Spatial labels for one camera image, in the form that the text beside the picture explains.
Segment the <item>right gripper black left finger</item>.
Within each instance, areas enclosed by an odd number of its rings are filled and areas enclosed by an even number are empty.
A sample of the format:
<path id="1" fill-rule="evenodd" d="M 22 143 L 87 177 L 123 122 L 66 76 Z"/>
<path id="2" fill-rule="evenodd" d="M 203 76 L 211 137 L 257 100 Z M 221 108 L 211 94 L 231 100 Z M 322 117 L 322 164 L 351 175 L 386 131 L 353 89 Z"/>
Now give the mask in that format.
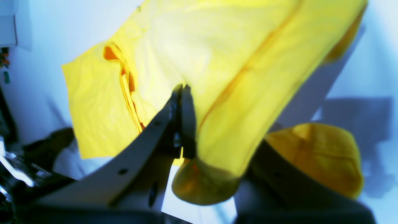
<path id="1" fill-rule="evenodd" d="M 177 85 L 144 131 L 106 165 L 38 200 L 60 210 L 159 210 L 174 159 L 196 155 L 190 86 Z"/>

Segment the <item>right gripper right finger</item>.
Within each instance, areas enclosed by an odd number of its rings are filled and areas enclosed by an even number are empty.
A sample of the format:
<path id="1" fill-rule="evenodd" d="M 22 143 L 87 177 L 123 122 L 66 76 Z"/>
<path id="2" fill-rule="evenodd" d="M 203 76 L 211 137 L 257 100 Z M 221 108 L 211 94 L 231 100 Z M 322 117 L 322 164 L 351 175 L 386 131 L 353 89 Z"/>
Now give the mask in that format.
<path id="1" fill-rule="evenodd" d="M 314 181 L 266 141 L 234 199 L 237 218 L 373 218 L 369 208 Z"/>

